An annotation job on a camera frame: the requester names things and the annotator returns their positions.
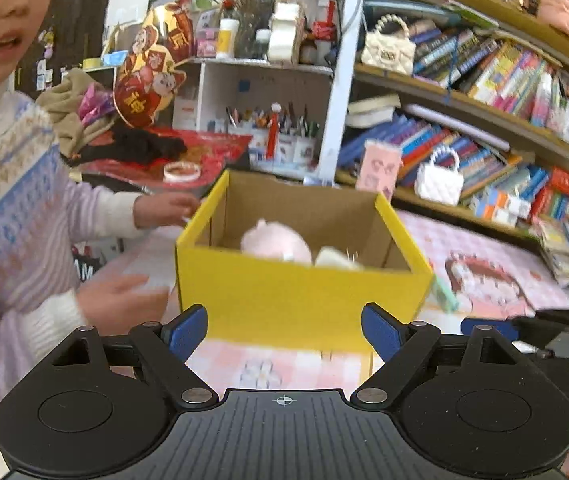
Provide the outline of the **child's hand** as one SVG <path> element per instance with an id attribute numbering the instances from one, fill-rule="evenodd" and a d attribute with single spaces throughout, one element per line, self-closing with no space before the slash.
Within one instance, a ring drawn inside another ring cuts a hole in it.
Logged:
<path id="1" fill-rule="evenodd" d="M 142 274 L 91 280 L 76 292 L 77 305 L 101 336 L 125 335 L 137 325 L 163 318 L 170 289 L 146 288 L 148 280 Z"/>

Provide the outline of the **child's other hand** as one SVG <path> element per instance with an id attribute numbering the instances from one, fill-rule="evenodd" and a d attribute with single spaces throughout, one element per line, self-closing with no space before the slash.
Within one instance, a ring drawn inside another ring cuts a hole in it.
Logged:
<path id="1" fill-rule="evenodd" d="M 141 195 L 134 203 L 135 226 L 140 230 L 185 226 L 200 205 L 201 202 L 190 193 L 163 192 Z"/>

